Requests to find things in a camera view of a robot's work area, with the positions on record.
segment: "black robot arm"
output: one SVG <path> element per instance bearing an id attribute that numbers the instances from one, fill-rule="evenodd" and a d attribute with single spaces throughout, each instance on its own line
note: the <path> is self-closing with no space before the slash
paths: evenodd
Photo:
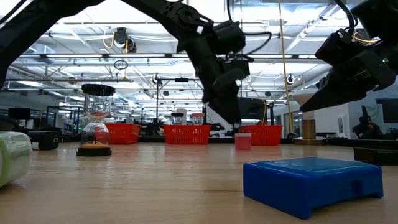
<path id="1" fill-rule="evenodd" d="M 0 29 L 0 87 L 8 66 L 23 54 L 59 19 L 72 16 L 104 0 L 33 0 Z M 219 59 L 219 54 L 239 52 L 246 44 L 238 23 L 226 21 L 213 26 L 213 21 L 196 9 L 166 0 L 123 0 L 125 3 L 159 21 L 178 39 L 177 51 L 186 51 L 203 85 L 203 102 L 229 123 L 240 122 L 235 80 L 248 75 L 239 66 Z"/>
<path id="2" fill-rule="evenodd" d="M 398 0 L 366 0 L 349 13 L 379 41 L 368 45 L 355 40 L 354 27 L 332 33 L 315 56 L 333 68 L 300 108 L 304 112 L 361 100 L 368 91 L 383 90 L 396 80 L 398 38 L 390 25 L 398 21 Z"/>

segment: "blue box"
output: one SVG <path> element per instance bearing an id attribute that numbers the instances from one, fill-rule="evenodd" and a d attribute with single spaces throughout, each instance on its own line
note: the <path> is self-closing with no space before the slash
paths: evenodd
<path id="1" fill-rule="evenodd" d="M 243 194 L 301 219 L 314 208 L 343 200 L 383 197 L 379 166 L 321 158 L 243 165 Z"/>

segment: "blue case lid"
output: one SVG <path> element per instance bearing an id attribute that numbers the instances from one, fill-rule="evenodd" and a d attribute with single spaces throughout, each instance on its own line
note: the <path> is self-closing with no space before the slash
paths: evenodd
<path id="1" fill-rule="evenodd" d="M 353 170 L 374 169 L 375 165 L 316 157 L 255 162 L 254 165 L 302 175 L 328 175 Z"/>

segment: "tape roll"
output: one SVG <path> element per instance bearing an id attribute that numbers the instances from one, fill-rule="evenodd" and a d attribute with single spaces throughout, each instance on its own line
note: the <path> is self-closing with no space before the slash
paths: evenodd
<path id="1" fill-rule="evenodd" d="M 0 131 L 0 187 L 26 175 L 32 144 L 24 133 Z"/>

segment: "red plastic basket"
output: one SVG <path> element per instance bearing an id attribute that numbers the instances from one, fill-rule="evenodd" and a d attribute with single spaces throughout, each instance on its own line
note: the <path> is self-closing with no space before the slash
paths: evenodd
<path id="1" fill-rule="evenodd" d="M 239 127 L 240 133 L 251 133 L 252 146 L 278 146 L 282 135 L 281 125 L 248 125 Z"/>
<path id="2" fill-rule="evenodd" d="M 110 144 L 132 144 L 138 142 L 140 125 L 136 124 L 105 124 L 109 130 Z"/>
<path id="3" fill-rule="evenodd" d="M 163 125 L 167 144 L 207 144 L 210 125 Z"/>

